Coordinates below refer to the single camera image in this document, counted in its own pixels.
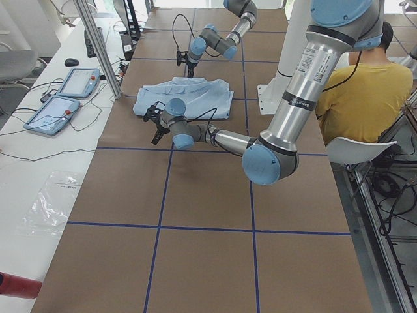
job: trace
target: plastic bag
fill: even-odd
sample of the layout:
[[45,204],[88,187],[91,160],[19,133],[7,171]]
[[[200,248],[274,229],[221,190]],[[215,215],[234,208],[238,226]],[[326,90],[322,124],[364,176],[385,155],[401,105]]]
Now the plastic bag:
[[21,235],[61,236],[84,174],[53,171],[17,227]]

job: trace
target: white chair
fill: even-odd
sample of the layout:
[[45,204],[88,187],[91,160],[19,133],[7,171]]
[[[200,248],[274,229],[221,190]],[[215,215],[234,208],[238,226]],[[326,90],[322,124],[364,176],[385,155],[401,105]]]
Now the white chair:
[[339,164],[359,164],[372,161],[384,150],[396,144],[396,141],[386,143],[357,142],[345,137],[334,138],[327,146],[328,159]]

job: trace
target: light blue shirt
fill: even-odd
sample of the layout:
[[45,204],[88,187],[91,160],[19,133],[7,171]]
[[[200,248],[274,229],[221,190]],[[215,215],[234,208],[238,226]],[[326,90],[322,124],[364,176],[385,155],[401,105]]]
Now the light blue shirt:
[[[137,94],[133,107],[136,115],[143,116],[147,108],[155,102],[168,103],[172,98],[179,98],[185,102],[185,117],[196,118],[210,109],[217,108],[214,119],[228,119],[233,91],[224,80],[208,82],[204,78],[174,77],[170,82],[158,85],[145,85]],[[202,116],[209,119],[213,111]]]

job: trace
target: person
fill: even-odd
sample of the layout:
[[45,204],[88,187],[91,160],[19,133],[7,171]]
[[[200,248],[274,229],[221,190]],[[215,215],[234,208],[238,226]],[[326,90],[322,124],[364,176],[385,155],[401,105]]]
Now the person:
[[[386,57],[393,35],[391,25],[384,22],[380,45],[350,52],[350,66],[330,76],[315,109],[324,144],[338,136],[375,143],[399,115],[410,96],[413,78],[407,67]],[[356,64],[356,71],[346,80]]]

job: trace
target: black cable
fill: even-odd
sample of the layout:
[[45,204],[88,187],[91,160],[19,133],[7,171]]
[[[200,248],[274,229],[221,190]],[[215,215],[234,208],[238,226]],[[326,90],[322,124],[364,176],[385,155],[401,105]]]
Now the black cable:
[[375,20],[375,22],[373,22],[372,26],[361,37],[358,38],[358,41],[361,40],[362,38],[364,38],[374,28],[374,26],[378,23],[379,14],[381,14],[381,2],[379,2],[377,19]]
[[21,158],[20,156],[14,156],[14,155],[8,155],[7,153],[1,152],[0,151],[0,155],[5,155],[6,157],[10,157],[10,158],[17,158],[18,160],[22,160],[22,161],[30,161],[30,162],[36,162],[39,160],[44,160],[46,158],[51,158],[51,157],[56,157],[57,155],[61,155],[64,153],[73,153],[73,152],[79,152],[79,151],[83,151],[83,152],[94,152],[96,151],[95,149],[93,150],[85,150],[85,149],[77,149],[77,150],[64,150],[58,153],[54,153],[53,155],[48,155],[48,156],[43,156],[42,158]]
[[177,40],[175,39],[175,34],[174,34],[174,25],[175,25],[175,21],[177,20],[177,18],[178,18],[179,16],[182,16],[183,18],[185,18],[185,20],[186,20],[186,22],[187,22],[187,24],[188,24],[188,27],[190,28],[191,35],[193,36],[193,38],[195,38],[195,37],[194,37],[194,33],[193,33],[193,29],[192,29],[192,27],[191,27],[191,25],[190,25],[190,22],[188,21],[187,17],[186,17],[185,15],[181,14],[181,13],[180,13],[180,14],[177,14],[177,16],[175,16],[175,18],[174,18],[174,20],[173,20],[173,22],[172,22],[172,38],[174,39],[174,42],[175,42],[175,44],[177,45],[177,50],[179,50],[179,49],[180,49],[180,46],[178,45],[178,42],[177,42]]
[[101,86],[100,86],[100,88],[97,90],[97,92],[96,92],[96,94],[88,101],[88,102],[86,102],[84,105],[82,105],[82,106],[80,106],[80,108],[84,108],[86,105],[88,105],[88,103],[91,103],[93,106],[95,106],[96,108],[98,108],[98,110],[99,110],[99,112],[98,112],[98,114],[97,114],[97,116],[95,117],[95,119],[91,122],[91,123],[89,123],[87,126],[85,126],[85,127],[83,127],[83,128],[80,128],[80,129],[76,129],[75,128],[75,126],[71,123],[71,121],[70,120],[68,120],[68,123],[70,124],[70,126],[72,127],[72,129],[74,129],[76,132],[81,132],[81,131],[83,131],[83,130],[85,130],[86,128],[88,128],[88,127],[90,127],[92,124],[94,124],[97,120],[98,120],[98,117],[100,116],[100,114],[103,112],[103,110],[99,107],[99,106],[96,106],[94,103],[93,103],[93,100],[94,100],[94,98],[95,97],[97,97],[102,91],[103,91],[103,89],[104,89],[104,87],[107,85],[108,83],[103,83]]
[[[411,145],[412,145],[413,152],[412,152],[412,153],[410,153],[410,154],[407,154],[407,155],[413,155],[413,154],[416,152],[416,146],[414,145],[414,142],[413,142],[413,140],[412,140],[412,135],[413,135],[413,134],[411,134],[410,141],[411,141]],[[405,153],[397,153],[397,155],[404,155],[404,156],[407,156]]]
[[[389,213],[389,211],[386,211],[386,210],[384,210],[384,209],[382,209],[382,208],[381,208],[381,211],[384,211],[384,212],[386,212],[386,213]],[[402,217],[402,216],[398,216],[398,215],[396,215],[396,217],[400,218],[401,220],[404,220],[405,222],[408,222],[408,223],[410,223],[410,224],[412,224],[412,225],[417,226],[417,223],[414,223],[413,221],[408,220],[408,219],[406,219],[406,218],[404,218],[404,217]]]
[[12,114],[14,113],[14,112],[16,112],[16,111],[19,111],[19,110],[29,110],[29,111],[34,111],[34,112],[37,112],[38,110],[36,110],[36,109],[31,109],[31,108],[17,108],[17,109],[14,109],[13,111],[12,111]]
[[187,123],[190,123],[190,122],[194,122],[194,121],[196,121],[196,120],[198,120],[198,119],[200,119],[200,118],[202,118],[204,115],[206,115],[207,113],[210,113],[211,111],[213,111],[214,110],[214,112],[213,112],[213,114],[211,115],[211,117],[210,117],[210,119],[209,120],[212,120],[213,119],[213,116],[214,116],[214,114],[216,113],[216,111],[217,111],[217,108],[212,108],[212,109],[209,109],[209,110],[207,110],[206,112],[204,112],[203,114],[200,114],[200,115],[198,115],[195,119],[187,119]]
[[[175,18],[174,18],[174,20],[173,20],[173,22],[172,22],[172,37],[173,37],[173,39],[174,39],[174,42],[175,42],[175,45],[177,46],[177,50],[179,51],[180,50],[180,47],[179,47],[179,45],[178,45],[178,42],[177,42],[177,40],[175,39],[175,34],[174,34],[174,24],[175,24],[175,20],[179,17],[179,16],[182,16],[183,18],[185,18],[185,20],[186,20],[186,22],[187,22],[187,24],[188,24],[188,27],[190,28],[190,32],[191,32],[191,35],[193,36],[193,38],[195,38],[195,36],[194,36],[194,32],[193,32],[193,29],[192,29],[192,27],[191,27],[191,24],[190,24],[190,22],[188,21],[188,19],[187,19],[187,17],[185,16],[185,15],[183,15],[183,14],[177,14],[177,16],[175,16]],[[205,51],[205,53],[206,54],[208,54],[209,56],[211,56],[211,57],[219,57],[219,56],[221,56],[221,54],[219,53],[218,55],[212,55],[212,54],[209,54],[209,52],[207,52],[207,51]]]
[[335,85],[333,85],[333,86],[331,86],[331,87],[328,87],[328,88],[326,88],[326,89],[323,89],[323,92],[328,91],[328,90],[331,90],[331,89],[333,89],[333,88],[336,88],[336,87],[340,86],[341,84],[343,84],[343,83],[347,82],[348,80],[350,80],[350,79],[352,78],[353,74],[356,72],[356,69],[358,68],[358,65],[359,65],[359,60],[360,60],[360,56],[361,56],[361,55],[362,55],[362,51],[359,51],[358,59],[356,60],[356,65],[354,66],[354,69],[353,69],[352,74],[351,74],[351,75],[349,75],[349,77],[348,77],[348,78],[346,78],[346,79],[345,79],[345,80],[343,80],[342,82],[339,82],[339,83],[337,83],[337,84],[335,84]]
[[23,122],[23,123],[26,123],[23,119],[20,119],[19,117],[17,117],[17,116],[14,116],[13,115],[13,112],[12,113],[8,113],[8,112],[6,112],[1,106],[0,106],[0,113],[1,114],[4,114],[4,115],[7,115],[7,116],[9,116],[9,117],[14,117],[15,119],[18,119],[19,121],[21,121],[21,122]]
[[366,177],[367,177],[367,175],[368,175],[369,171],[370,171],[370,170],[371,170],[371,168],[372,168],[372,161],[368,161],[368,162],[369,162],[369,167],[367,168],[367,170],[366,170],[366,172],[365,172],[364,176],[362,177],[362,179],[360,180],[360,182],[359,182],[358,186],[356,187],[356,190],[353,192],[353,195],[351,196],[351,201],[354,199],[354,197],[355,197],[355,196],[356,196],[356,194],[358,193],[358,191],[359,191],[360,187],[361,187],[361,186],[362,186],[362,184],[364,183],[364,181],[365,181],[365,179],[366,179]]
[[218,145],[219,147],[221,147],[224,151],[226,151],[228,153],[231,153],[232,155],[235,155],[237,157],[242,157],[241,155],[238,155],[237,153],[234,153],[234,152],[228,150],[227,148],[225,148],[220,142],[218,142],[216,140],[216,135],[214,135],[213,133],[210,132],[210,122],[213,120],[214,114],[216,114],[216,112],[217,112],[217,108],[209,109],[206,112],[204,112],[204,113],[200,114],[199,116],[197,116],[195,119],[187,120],[187,123],[194,122],[194,121],[202,118],[202,116],[206,115],[207,113],[210,113],[211,111],[213,111],[213,113],[212,113],[210,119],[208,119],[208,121],[207,121],[207,133],[210,136],[211,142],[214,143],[215,145]]
[[230,154],[232,154],[232,155],[235,155],[236,157],[242,157],[241,155],[238,155],[237,153],[234,153],[234,152],[232,152],[232,151],[230,151],[230,150],[228,150],[226,147],[224,147],[220,142],[218,142],[217,140],[216,140],[216,135],[214,135],[213,133],[211,133],[210,132],[210,122],[213,120],[213,117],[214,117],[214,114],[217,112],[217,108],[213,108],[212,110],[214,110],[213,111],[213,113],[212,113],[212,115],[211,115],[211,117],[210,117],[210,119],[207,121],[207,132],[208,132],[208,134],[209,134],[209,136],[210,136],[210,141],[212,142],[212,143],[214,143],[215,145],[218,145],[219,147],[221,147],[224,151],[226,151],[226,152],[228,152],[228,153],[230,153]]
[[[44,119],[44,118],[46,118],[46,117],[50,117],[50,118],[52,118],[52,119],[56,119],[56,120],[58,120],[58,119],[66,119],[66,120],[68,120],[68,123],[70,124],[70,126],[72,127],[72,129],[74,129],[76,132],[81,132],[82,130],[85,130],[87,127],[89,127],[89,126],[91,126],[94,122],[96,122],[97,121],[97,119],[98,119],[98,117],[100,116],[100,114],[102,113],[102,109],[100,108],[100,107],[98,107],[98,106],[96,106],[95,104],[93,104],[93,99],[95,98],[95,97],[97,97],[99,94],[100,94],[100,92],[104,89],[104,87],[107,85],[108,83],[103,83],[100,87],[99,87],[99,89],[97,90],[97,92],[95,93],[95,95],[88,101],[88,102],[86,102],[85,104],[83,104],[82,106],[79,106],[77,109],[75,109],[74,111],[72,111],[72,113],[75,113],[75,112],[77,112],[79,109],[81,109],[81,108],[83,108],[84,106],[86,106],[86,105],[88,105],[88,103],[91,103],[93,106],[95,106],[96,108],[98,108],[99,109],[99,112],[98,112],[98,114],[97,114],[97,116],[95,117],[95,119],[91,122],[91,123],[89,123],[86,127],[83,127],[83,128],[81,128],[81,129],[76,129],[75,128],[75,126],[71,123],[71,121],[70,121],[70,119],[69,118],[67,118],[67,117],[62,117],[62,116],[51,116],[51,115],[45,115],[45,116],[42,116],[42,117],[40,117],[39,119],[35,119],[35,120],[33,120],[33,121],[31,121],[30,123],[35,123],[35,122],[38,122],[38,121],[40,121],[41,119]],[[5,114],[7,114],[7,115],[9,115],[9,116],[11,116],[11,117],[14,117],[14,118],[16,118],[16,119],[18,119],[18,120],[20,120],[22,123],[26,123],[24,120],[22,120],[22,119],[20,119],[19,117],[16,117],[16,116],[14,116],[14,115],[11,115],[11,114],[9,114],[9,113],[7,113],[7,112],[5,112],[1,107],[0,107],[0,110],[2,111],[2,112],[4,112]],[[20,132],[27,132],[27,131],[29,131],[29,130],[34,130],[34,129],[37,129],[37,128],[42,128],[42,127],[45,127],[45,126],[48,126],[48,125],[52,125],[52,124],[55,124],[56,123],[56,121],[53,121],[53,122],[50,122],[50,123],[48,123],[48,124],[46,124],[46,125],[40,125],[40,126],[38,126],[38,127],[33,127],[33,128],[30,128],[30,129],[23,129],[23,130],[19,130],[19,131],[16,131],[16,132],[7,132],[7,133],[4,133],[4,134],[0,134],[0,136],[6,136],[6,135],[13,135],[13,134],[19,134]]]
[[[392,172],[384,172],[383,174],[388,174],[388,175],[393,175],[393,176],[396,176],[396,177],[398,177],[398,178],[400,178],[400,179],[402,179],[402,180],[404,180],[404,181],[406,182],[406,183],[403,185],[403,187],[401,188],[401,190],[399,191],[399,195],[398,195],[398,196],[397,196],[397,198],[395,199],[394,204],[391,206],[391,209],[390,209],[390,211],[389,211],[389,215],[388,215],[388,217],[387,217],[387,218],[385,218],[385,219],[383,219],[383,221],[381,222],[381,225],[379,226],[379,233],[380,233],[382,236],[385,236],[385,237],[386,237],[386,236],[388,236],[388,235],[389,235],[389,233],[390,233],[390,232],[391,232],[391,230],[392,230],[392,218],[393,218],[393,217],[395,217],[395,216],[399,216],[399,215],[403,215],[403,214],[405,214],[405,213],[408,213],[408,212],[412,211],[412,210],[416,207],[416,205],[417,205],[417,191],[416,191],[416,189],[414,188],[414,186],[415,186],[415,185],[410,185],[410,184],[408,184],[408,183],[407,183],[408,179],[406,179],[405,177],[403,177],[403,176],[401,176],[401,175],[398,175],[398,174],[396,174],[396,173],[392,173]],[[402,197],[402,195],[403,195],[404,191],[405,191],[407,188],[411,188],[411,190],[412,190],[412,193],[413,193],[413,195],[414,195],[414,203],[411,205],[411,207],[410,207],[409,209],[404,210],[404,211],[399,212],[399,213],[394,213],[395,208],[396,208],[396,206],[397,206],[398,202],[400,201],[400,199],[401,199],[401,197]],[[381,203],[382,203],[384,200],[386,200],[386,199],[381,200],[381,201],[377,204],[377,207],[378,207],[379,209],[381,209]]]
[[49,83],[41,83],[40,85],[36,85],[34,87],[31,87],[27,92],[30,92],[33,89],[36,89],[38,87],[42,87],[42,86],[45,86],[45,85],[49,85],[48,86],[48,89],[49,89],[53,83],[63,83],[63,82],[64,82],[64,80],[62,78],[55,78],[52,82],[49,82]]
[[163,103],[161,101],[156,101],[154,104],[158,104],[158,103],[162,104],[163,106],[166,106],[165,103]]
[[[374,206],[377,207],[378,203],[377,203],[377,201],[375,199],[375,194],[373,192],[373,189],[372,189],[372,187],[371,187],[371,185],[370,185],[370,183],[368,181],[367,181],[367,184],[368,184],[368,187],[369,187],[371,200],[372,200]],[[377,214],[378,214],[378,219],[382,223],[382,216],[381,216],[381,212],[379,210],[377,210]],[[406,289],[406,293],[410,297],[410,299],[412,299],[412,293],[411,293],[411,290],[410,290],[410,285],[407,282],[407,279],[405,278],[404,272],[402,270],[403,264],[398,260],[397,252],[395,251],[394,244],[393,244],[390,236],[387,235],[385,237],[385,239],[386,239],[386,241],[388,243],[388,246],[390,247],[390,251],[391,251],[392,257],[393,257],[393,259],[395,261],[395,264],[397,265],[398,273],[399,273],[399,276],[401,278],[401,281],[404,284],[404,287]],[[416,308],[416,306],[415,306],[414,303],[412,303],[412,307],[413,307],[414,311],[417,312],[417,308]]]

